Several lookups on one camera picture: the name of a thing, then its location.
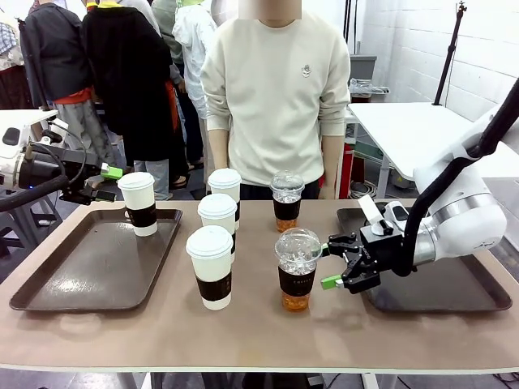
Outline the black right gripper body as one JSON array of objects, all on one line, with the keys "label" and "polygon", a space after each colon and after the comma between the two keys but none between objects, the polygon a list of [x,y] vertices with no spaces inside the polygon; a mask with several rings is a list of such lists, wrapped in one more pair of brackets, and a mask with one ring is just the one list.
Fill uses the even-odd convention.
[{"label": "black right gripper body", "polygon": [[360,229],[362,242],[362,269],[369,271],[405,270],[402,254],[402,232],[378,236],[371,229]]}]

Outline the clear plastic iced tea cup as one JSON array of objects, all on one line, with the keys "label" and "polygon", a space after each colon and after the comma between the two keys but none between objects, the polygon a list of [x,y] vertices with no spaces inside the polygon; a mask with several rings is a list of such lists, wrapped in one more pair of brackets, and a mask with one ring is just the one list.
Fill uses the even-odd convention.
[{"label": "clear plastic iced tea cup", "polygon": [[309,305],[323,245],[311,230],[292,228],[280,235],[274,251],[278,260],[282,306],[290,312],[302,312]]},{"label": "clear plastic iced tea cup", "polygon": [[305,184],[300,175],[289,170],[277,172],[270,183],[277,230],[295,228]]}]

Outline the white paper cup black sleeve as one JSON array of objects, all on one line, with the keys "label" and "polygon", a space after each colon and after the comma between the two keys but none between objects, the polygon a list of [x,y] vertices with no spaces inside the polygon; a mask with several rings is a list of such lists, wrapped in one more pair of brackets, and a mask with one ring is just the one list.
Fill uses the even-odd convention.
[{"label": "white paper cup black sleeve", "polygon": [[118,180],[118,188],[135,235],[148,237],[157,231],[154,178],[148,172],[134,172]]},{"label": "white paper cup black sleeve", "polygon": [[218,225],[236,239],[235,216],[237,203],[227,194],[210,194],[200,200],[197,212],[202,225]]},{"label": "white paper cup black sleeve", "polygon": [[235,228],[240,225],[240,189],[242,178],[240,174],[230,168],[217,169],[208,177],[211,194],[225,194],[230,196],[237,204],[235,212]]},{"label": "white paper cup black sleeve", "polygon": [[233,246],[232,235],[217,225],[201,227],[187,239],[199,294],[209,310],[223,310],[231,301]]}]

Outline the person's right forearm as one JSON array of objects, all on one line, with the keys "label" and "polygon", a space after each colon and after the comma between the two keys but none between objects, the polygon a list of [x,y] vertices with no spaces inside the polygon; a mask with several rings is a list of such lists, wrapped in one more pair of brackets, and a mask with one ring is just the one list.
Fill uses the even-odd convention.
[{"label": "person's right forearm", "polygon": [[210,130],[208,132],[208,140],[210,143],[212,158],[215,169],[227,169],[229,132],[227,130]]}]

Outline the brown plastic serving tray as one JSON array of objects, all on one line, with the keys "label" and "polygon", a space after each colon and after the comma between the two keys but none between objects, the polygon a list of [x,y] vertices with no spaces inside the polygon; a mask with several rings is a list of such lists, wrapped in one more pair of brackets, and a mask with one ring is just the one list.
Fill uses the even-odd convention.
[{"label": "brown plastic serving tray", "polygon": [[89,212],[12,296],[13,310],[97,313],[133,310],[149,297],[182,212],[160,209],[158,230],[135,235],[123,209]]},{"label": "brown plastic serving tray", "polygon": [[384,271],[380,284],[362,295],[386,313],[488,313],[513,305],[504,287],[472,254],[424,264],[407,277]]}]

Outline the tray with plastic bags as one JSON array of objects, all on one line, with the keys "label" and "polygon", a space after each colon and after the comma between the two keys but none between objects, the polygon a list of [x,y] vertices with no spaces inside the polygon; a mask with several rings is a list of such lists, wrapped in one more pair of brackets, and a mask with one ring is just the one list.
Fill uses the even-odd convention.
[{"label": "tray with plastic bags", "polygon": [[387,87],[375,86],[369,79],[351,79],[349,86],[353,96],[369,97],[372,95],[388,95],[390,89]]}]

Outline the red shopping bag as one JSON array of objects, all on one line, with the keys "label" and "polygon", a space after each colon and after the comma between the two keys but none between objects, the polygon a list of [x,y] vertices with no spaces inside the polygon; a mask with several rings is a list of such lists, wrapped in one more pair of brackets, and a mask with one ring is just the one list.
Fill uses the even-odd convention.
[{"label": "red shopping bag", "polygon": [[341,184],[339,190],[340,199],[347,199],[350,195],[350,183],[353,162],[354,147],[348,143],[345,143],[341,165]]}]

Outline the teal box under table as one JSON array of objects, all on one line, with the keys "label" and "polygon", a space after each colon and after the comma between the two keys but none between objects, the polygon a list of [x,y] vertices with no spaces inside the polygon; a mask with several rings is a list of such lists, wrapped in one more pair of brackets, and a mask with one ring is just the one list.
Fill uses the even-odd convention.
[{"label": "teal box under table", "polygon": [[354,153],[358,157],[377,161],[378,163],[384,158],[384,153],[376,146],[368,134],[360,135],[356,138]]}]

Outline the bystander in black robe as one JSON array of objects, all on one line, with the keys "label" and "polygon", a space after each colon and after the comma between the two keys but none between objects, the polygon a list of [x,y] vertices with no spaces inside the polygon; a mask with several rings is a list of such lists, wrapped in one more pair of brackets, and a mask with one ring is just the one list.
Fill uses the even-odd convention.
[{"label": "bystander in black robe", "polygon": [[170,199],[174,121],[167,44],[138,9],[117,0],[99,0],[84,17],[81,37],[109,129],[122,136],[135,171],[154,177],[155,198]]}]

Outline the white table leg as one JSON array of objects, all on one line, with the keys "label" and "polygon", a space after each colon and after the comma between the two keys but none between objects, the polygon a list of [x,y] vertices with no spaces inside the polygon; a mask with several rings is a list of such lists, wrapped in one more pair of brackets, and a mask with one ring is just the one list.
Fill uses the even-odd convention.
[{"label": "white table leg", "polygon": [[116,373],[121,389],[152,389],[150,373]]},{"label": "white table leg", "polygon": [[363,389],[395,389],[397,379],[395,374],[361,374]]}]

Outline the bystander in dark grey jacket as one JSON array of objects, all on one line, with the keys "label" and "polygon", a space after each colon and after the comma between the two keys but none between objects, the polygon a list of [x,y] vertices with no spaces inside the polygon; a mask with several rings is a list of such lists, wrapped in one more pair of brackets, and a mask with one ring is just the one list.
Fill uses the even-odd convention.
[{"label": "bystander in dark grey jacket", "polygon": [[92,100],[93,76],[80,37],[82,22],[52,0],[39,1],[20,32],[33,103],[38,107],[53,103],[68,125],[65,143],[70,149],[85,148],[114,166],[114,150]]}]

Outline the person in cream sweater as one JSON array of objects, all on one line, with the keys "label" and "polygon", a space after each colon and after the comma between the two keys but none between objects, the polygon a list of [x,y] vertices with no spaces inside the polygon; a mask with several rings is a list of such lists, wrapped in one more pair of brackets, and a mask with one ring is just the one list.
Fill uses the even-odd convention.
[{"label": "person in cream sweater", "polygon": [[321,199],[322,138],[345,137],[350,56],[340,31],[302,0],[238,0],[216,31],[201,73],[207,129],[229,132],[230,169],[245,200],[270,199],[282,170],[303,198]]}]

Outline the grey box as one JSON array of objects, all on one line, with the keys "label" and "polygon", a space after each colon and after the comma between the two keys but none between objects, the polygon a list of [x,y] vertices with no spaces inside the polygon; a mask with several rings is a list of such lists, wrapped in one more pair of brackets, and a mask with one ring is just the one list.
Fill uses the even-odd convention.
[{"label": "grey box", "polygon": [[371,80],[375,69],[377,57],[365,54],[353,54],[350,56],[350,79]]}]

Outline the black tripod stand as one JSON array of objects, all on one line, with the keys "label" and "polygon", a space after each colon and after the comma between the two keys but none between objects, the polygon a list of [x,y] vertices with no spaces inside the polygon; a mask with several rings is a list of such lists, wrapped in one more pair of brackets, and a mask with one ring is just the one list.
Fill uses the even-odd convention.
[{"label": "black tripod stand", "polygon": [[466,11],[467,11],[467,7],[465,4],[465,1],[460,0],[457,3],[456,23],[454,25],[453,34],[451,36],[450,43],[448,45],[447,56],[444,61],[444,66],[443,66],[443,70],[441,72],[438,87],[436,89],[435,98],[432,102],[432,104],[434,106],[440,105],[440,100],[441,100],[441,97],[442,97],[442,94],[444,91],[444,85],[447,80],[450,66],[453,64],[453,57],[454,57],[455,50],[457,48],[457,39],[458,39],[458,34],[459,34],[460,26],[461,26],[461,20],[463,18],[463,15],[466,13]]}]

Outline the black vertical pole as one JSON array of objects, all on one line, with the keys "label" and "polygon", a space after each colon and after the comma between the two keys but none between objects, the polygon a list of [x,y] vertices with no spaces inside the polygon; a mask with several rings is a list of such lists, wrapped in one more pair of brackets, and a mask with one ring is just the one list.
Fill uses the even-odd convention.
[{"label": "black vertical pole", "polygon": [[357,52],[358,35],[358,0],[345,0],[343,36],[348,46],[353,45],[353,54]]}]

